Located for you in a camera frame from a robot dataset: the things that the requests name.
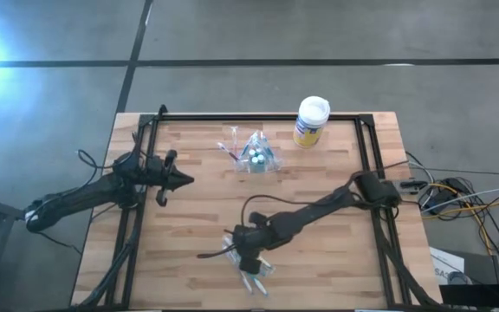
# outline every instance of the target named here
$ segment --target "white cable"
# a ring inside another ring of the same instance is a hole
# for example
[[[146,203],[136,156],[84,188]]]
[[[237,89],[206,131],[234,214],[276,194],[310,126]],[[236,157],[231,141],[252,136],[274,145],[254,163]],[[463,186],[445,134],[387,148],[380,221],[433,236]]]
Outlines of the white cable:
[[[414,161],[410,161],[409,162],[410,165],[414,165],[420,169],[423,169],[424,173],[426,173],[426,175],[429,176],[429,179],[431,180],[431,184],[435,182],[434,180],[434,177],[432,177],[432,174],[431,172],[429,172],[424,166],[421,166],[420,164],[414,162]],[[432,194],[434,193],[434,189],[431,188],[431,191],[429,192],[429,196],[426,198],[426,200],[423,202],[423,204],[421,204],[421,210],[423,210],[424,206],[426,205],[426,203],[429,202],[429,200],[431,200],[432,198]]]
[[[421,211],[421,213],[425,213],[425,212],[428,212],[428,211],[431,211],[433,209],[437,209],[438,207],[440,206],[443,206],[443,205],[447,205],[447,204],[450,204],[450,203],[453,203],[453,202],[456,202],[458,200],[463,200],[463,199],[466,199],[466,198],[469,198],[469,197],[474,197],[476,195],[481,195],[481,194],[486,194],[486,193],[490,193],[490,192],[499,192],[499,189],[494,189],[494,190],[487,190],[487,191],[482,191],[482,192],[476,192],[474,194],[470,194],[470,195],[467,195],[467,196],[462,196],[460,198],[454,198],[452,200],[448,200],[447,202],[443,202],[442,204],[438,204],[438,205],[433,205],[431,208],[429,209],[425,209],[423,211]]]

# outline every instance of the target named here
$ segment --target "small bottle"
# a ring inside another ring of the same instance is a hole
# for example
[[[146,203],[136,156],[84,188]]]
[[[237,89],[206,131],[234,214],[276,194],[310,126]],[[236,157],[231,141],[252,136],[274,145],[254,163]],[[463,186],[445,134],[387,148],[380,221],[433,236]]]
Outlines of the small bottle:
[[[257,157],[252,157],[251,158],[251,165],[250,165],[250,172],[251,173],[259,173],[261,172],[260,171],[260,168],[261,166],[259,165],[259,159]]]

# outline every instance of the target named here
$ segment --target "wooden table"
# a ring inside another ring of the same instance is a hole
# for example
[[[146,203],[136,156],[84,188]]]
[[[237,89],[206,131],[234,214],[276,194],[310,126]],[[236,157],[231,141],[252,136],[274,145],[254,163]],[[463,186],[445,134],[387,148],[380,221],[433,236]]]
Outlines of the wooden table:
[[[405,160],[396,114],[373,114],[384,164]],[[117,116],[107,164],[133,148],[131,132],[136,130],[138,119],[139,114]],[[238,126],[240,146],[256,129],[263,130],[284,159],[281,171],[235,173],[228,155],[217,148],[218,141],[230,142],[231,126]],[[220,249],[223,229],[233,229],[239,223],[242,203],[250,195],[264,193],[314,201],[344,184],[352,172],[361,170],[352,122],[330,121],[319,144],[312,149],[301,149],[292,141],[293,129],[293,121],[159,123],[156,153],[163,156],[168,149],[176,149],[178,169],[193,176],[196,182],[170,193],[167,207],[155,202],[156,189],[149,191],[130,301],[132,309],[386,306],[368,211],[338,211],[307,226],[292,243],[264,252],[265,259],[276,266],[272,276],[262,279],[269,298],[259,292],[250,296],[226,257],[196,259],[198,253]],[[409,178],[409,168],[391,168],[386,176]],[[97,207],[94,213],[102,208]],[[248,211],[269,215],[298,208],[260,199],[252,202]],[[107,271],[119,219],[120,211],[116,209],[91,223],[72,303],[81,302]],[[430,296],[440,302],[417,207],[401,205],[396,223],[405,264]],[[123,278],[124,272],[117,294],[122,293]],[[393,268],[391,279],[396,300],[401,302]]]

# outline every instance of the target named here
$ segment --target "wire bundle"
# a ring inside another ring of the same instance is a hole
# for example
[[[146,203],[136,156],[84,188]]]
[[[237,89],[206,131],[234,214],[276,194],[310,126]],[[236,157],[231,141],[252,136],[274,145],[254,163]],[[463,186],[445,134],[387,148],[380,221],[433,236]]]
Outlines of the wire bundle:
[[[422,213],[430,212],[432,216],[423,217],[423,219],[439,219],[441,221],[453,221],[458,218],[474,218],[478,224],[478,236],[486,247],[489,255],[493,255],[493,251],[499,257],[499,226],[495,221],[490,208],[499,206],[499,196],[489,203],[485,203],[478,195],[489,193],[489,192],[499,192],[499,188],[495,190],[488,190],[484,192],[476,192],[473,184],[466,178],[455,177],[461,185],[464,186],[462,190],[456,190],[451,185],[448,185],[449,179],[435,180],[429,168],[426,168],[421,164],[421,162],[413,156],[411,153],[406,152],[415,162],[410,162],[411,165],[416,166],[427,173],[429,179],[431,180],[428,184],[428,188],[424,190],[423,195],[419,197],[418,207]],[[483,174],[499,174],[498,172],[475,172]],[[441,192],[442,190],[448,190],[454,194],[456,198],[452,200],[445,201],[443,203],[436,203],[433,206],[428,206],[431,202],[434,192]],[[457,205],[458,208],[450,209],[446,211],[440,211],[438,213],[434,212],[435,209],[446,206],[446,205]],[[486,229],[487,218],[493,224],[497,236],[494,239]]]

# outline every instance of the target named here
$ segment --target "marker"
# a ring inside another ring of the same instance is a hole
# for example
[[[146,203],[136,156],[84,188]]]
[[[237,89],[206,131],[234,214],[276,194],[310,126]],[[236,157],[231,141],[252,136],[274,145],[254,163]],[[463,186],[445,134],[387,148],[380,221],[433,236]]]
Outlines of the marker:
[[[246,145],[243,147],[242,153],[240,154],[240,157],[244,156],[246,152],[248,152],[248,148],[250,147],[250,142],[246,143]]]
[[[233,158],[235,161],[239,161],[240,160],[240,159],[238,159],[238,157],[236,157],[235,154],[233,154],[231,151],[229,151],[229,149],[226,148],[226,146],[223,143],[217,142],[217,145],[218,145],[218,148],[220,148],[223,151],[227,152],[231,156],[231,158]]]
[[[225,253],[225,256],[230,260],[232,265],[234,265],[234,268],[236,269],[236,271],[238,271],[238,273],[240,274],[240,277],[242,278],[243,285],[246,287],[246,289],[249,291],[249,293],[251,295],[253,295],[253,288],[251,288],[250,281],[248,281],[248,278],[246,277],[246,275],[244,275],[244,273],[242,273],[242,271],[237,268],[236,260],[234,259],[234,255],[232,254],[232,251]]]
[[[263,286],[263,284],[261,284],[261,282],[256,277],[251,276],[251,279],[253,280],[253,283],[257,286],[257,288],[261,290],[261,292],[265,296],[269,296],[269,292],[265,289],[265,286]]]

